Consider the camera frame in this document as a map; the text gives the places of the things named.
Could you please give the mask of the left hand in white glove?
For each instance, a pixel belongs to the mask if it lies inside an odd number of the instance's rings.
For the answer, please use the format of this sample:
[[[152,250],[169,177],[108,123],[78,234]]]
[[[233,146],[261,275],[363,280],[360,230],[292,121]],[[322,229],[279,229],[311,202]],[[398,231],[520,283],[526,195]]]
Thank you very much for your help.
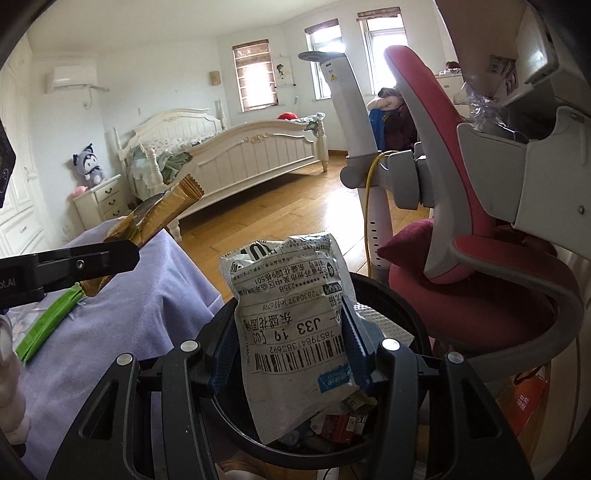
[[[0,415],[1,431],[12,445],[24,444],[31,422],[26,416],[26,400],[19,390],[20,361],[12,347],[10,320],[1,316]]]

